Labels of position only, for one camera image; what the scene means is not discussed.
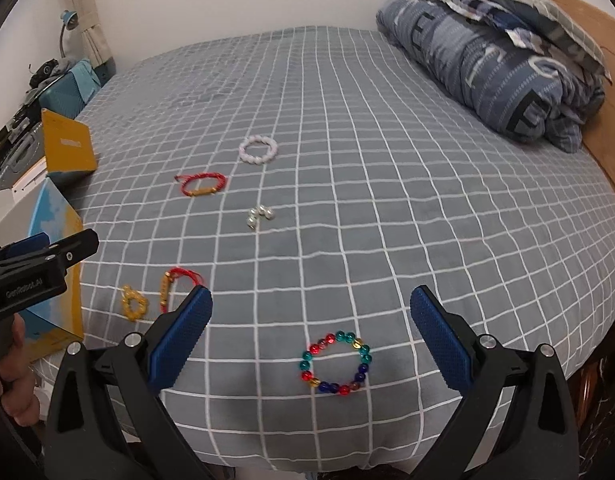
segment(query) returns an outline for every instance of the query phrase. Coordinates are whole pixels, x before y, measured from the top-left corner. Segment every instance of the bed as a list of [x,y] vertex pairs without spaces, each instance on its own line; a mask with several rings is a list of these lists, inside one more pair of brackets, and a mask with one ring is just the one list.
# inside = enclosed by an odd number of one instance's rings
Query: bed
[[[79,120],[99,156],[69,195],[101,240],[82,266],[85,343],[144,332],[170,267],[201,273],[214,314],[161,399],[205,462],[316,471],[424,455],[460,397],[409,318],[417,285],[477,333],[552,343],[566,376],[615,318],[615,191],[590,152],[495,134],[378,32],[185,46],[115,76]],[[238,159],[256,134],[278,142],[267,165]],[[181,194],[174,176],[200,171],[226,189]],[[260,203],[276,216],[252,232]],[[123,316],[125,284],[150,301],[139,322]],[[306,346],[337,330],[373,349],[367,388],[348,397],[299,378]],[[59,362],[37,369],[51,381]],[[316,369],[343,381],[357,364],[341,347]]]

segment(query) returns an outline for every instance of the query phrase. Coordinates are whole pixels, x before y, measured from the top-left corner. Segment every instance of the red string bracelet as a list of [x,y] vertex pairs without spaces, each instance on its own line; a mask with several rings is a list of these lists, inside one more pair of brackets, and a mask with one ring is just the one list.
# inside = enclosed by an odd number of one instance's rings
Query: red string bracelet
[[161,312],[163,314],[167,313],[167,298],[170,295],[170,287],[174,280],[177,280],[181,276],[187,276],[191,278],[194,282],[194,286],[197,285],[205,285],[203,280],[203,276],[199,273],[194,272],[193,270],[183,269],[182,267],[172,267],[172,269],[168,270],[163,276],[161,280]]
[[[218,183],[216,184],[216,186],[213,187],[199,187],[198,189],[192,191],[188,191],[187,189],[185,189],[190,182],[203,178],[215,178]],[[174,179],[177,182],[181,183],[180,190],[183,194],[187,196],[201,196],[208,195],[210,193],[216,193],[223,189],[223,187],[225,187],[225,184],[227,184],[227,177],[222,173],[197,173],[195,175],[176,175]]]

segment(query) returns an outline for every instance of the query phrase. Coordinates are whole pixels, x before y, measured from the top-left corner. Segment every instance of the wooden headboard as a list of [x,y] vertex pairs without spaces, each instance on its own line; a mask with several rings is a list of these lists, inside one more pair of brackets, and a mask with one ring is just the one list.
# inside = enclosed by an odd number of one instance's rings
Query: wooden headboard
[[581,0],[554,0],[603,49],[613,83],[605,85],[606,101],[583,130],[583,143],[615,189],[615,19]]

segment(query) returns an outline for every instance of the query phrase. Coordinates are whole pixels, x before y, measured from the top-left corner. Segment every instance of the folded comforter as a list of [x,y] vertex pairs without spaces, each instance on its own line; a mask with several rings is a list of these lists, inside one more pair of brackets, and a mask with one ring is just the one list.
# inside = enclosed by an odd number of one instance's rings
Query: folded comforter
[[440,0],[391,0],[379,29],[461,104],[518,142],[545,136],[568,153],[581,125],[603,104],[603,80],[566,56],[539,56],[508,34],[454,12]]

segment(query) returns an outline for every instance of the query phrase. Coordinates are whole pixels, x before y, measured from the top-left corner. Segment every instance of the beige curtain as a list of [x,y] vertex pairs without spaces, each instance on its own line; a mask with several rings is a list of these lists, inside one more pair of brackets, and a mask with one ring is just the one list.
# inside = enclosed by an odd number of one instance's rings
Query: beige curtain
[[111,57],[110,47],[105,40],[96,10],[96,0],[67,0],[72,7],[69,10],[78,12],[79,30],[85,55],[96,68]]

